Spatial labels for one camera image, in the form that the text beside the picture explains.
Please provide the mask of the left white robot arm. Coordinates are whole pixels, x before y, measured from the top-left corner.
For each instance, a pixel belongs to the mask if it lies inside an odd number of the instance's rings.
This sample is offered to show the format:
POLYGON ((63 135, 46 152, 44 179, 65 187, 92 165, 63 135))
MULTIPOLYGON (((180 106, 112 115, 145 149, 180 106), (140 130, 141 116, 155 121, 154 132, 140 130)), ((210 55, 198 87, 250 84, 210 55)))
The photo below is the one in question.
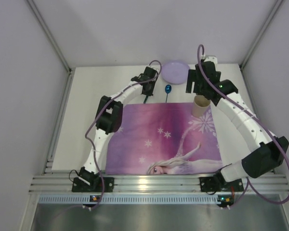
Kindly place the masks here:
POLYGON ((81 181, 90 186, 94 185, 94 180, 100 176, 101 171, 98 160, 112 135, 121 127, 124 106, 140 95, 152 96, 159 74, 160 70, 146 66, 143 73, 133 77, 125 88, 100 99, 95 119, 85 133, 85 139, 92 147, 79 172, 81 181))

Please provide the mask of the beige paper cup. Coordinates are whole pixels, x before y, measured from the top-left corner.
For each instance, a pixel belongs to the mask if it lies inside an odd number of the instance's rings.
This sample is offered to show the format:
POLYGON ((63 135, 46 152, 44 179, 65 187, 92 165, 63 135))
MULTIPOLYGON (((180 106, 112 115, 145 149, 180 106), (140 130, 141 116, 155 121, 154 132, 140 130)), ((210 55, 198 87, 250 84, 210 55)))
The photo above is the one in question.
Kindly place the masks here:
POLYGON ((192 116, 200 118, 210 106, 210 100, 206 99, 202 95, 196 95, 194 97, 192 106, 192 116))

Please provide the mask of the purple printed placemat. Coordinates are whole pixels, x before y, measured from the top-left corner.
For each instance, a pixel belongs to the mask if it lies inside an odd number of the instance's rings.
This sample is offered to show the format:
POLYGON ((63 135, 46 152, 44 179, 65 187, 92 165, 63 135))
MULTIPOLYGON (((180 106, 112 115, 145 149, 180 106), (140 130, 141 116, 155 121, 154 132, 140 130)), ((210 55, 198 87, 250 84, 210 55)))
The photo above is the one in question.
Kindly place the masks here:
POLYGON ((107 174, 187 175, 224 166, 211 109, 196 118, 192 103, 130 104, 107 149, 107 174))

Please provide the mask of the blue metallic spoon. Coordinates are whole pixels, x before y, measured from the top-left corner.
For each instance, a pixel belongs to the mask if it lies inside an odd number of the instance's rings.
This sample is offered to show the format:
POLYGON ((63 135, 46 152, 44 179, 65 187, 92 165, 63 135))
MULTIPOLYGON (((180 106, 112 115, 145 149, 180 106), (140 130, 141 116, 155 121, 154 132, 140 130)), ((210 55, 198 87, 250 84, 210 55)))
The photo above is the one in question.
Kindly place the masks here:
POLYGON ((172 91, 172 86, 170 84, 166 85, 165 86, 165 93, 166 93, 165 103, 168 102, 168 97, 169 97, 169 94, 171 93, 171 91, 172 91))

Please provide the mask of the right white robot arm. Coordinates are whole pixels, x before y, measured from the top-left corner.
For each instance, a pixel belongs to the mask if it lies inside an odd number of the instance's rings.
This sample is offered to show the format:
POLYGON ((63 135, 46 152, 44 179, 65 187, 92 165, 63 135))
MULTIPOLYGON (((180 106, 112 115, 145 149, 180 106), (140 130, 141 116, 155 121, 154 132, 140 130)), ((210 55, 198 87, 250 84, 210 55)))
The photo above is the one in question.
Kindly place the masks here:
POLYGON ((257 122, 257 117, 246 106, 238 88, 228 79, 220 80, 216 70, 217 58, 201 55, 200 64, 188 71, 187 93, 202 95, 220 109, 243 137, 250 153, 241 160, 218 170, 215 176, 220 183, 245 178, 258 178, 280 166, 284 161, 289 142, 285 137, 267 133, 257 122))

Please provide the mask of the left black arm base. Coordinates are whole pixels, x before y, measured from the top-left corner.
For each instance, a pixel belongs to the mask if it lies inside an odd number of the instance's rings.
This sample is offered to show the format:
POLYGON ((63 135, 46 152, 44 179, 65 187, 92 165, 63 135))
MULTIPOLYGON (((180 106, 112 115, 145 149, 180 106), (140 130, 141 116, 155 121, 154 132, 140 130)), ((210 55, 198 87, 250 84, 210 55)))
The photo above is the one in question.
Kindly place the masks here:
MULTIPOLYGON (((105 177, 104 178, 104 192, 111 193, 114 189, 114 181, 113 177, 105 177)), ((95 183, 93 185, 89 185, 85 183, 80 178, 76 177, 73 179, 72 192, 73 193, 101 193, 103 190, 103 184, 100 177, 95 179, 95 183)))

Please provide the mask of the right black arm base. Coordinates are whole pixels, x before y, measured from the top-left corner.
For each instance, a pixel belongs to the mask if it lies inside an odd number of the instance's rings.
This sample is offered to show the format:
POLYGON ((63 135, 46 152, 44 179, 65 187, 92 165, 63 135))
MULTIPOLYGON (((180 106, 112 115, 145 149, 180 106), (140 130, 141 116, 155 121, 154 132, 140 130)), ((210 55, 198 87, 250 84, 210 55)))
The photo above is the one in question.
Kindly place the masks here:
POLYGON ((219 182, 216 177, 200 177, 200 190, 203 193, 213 195, 220 192, 243 192, 244 186, 242 180, 235 180, 232 182, 219 182))

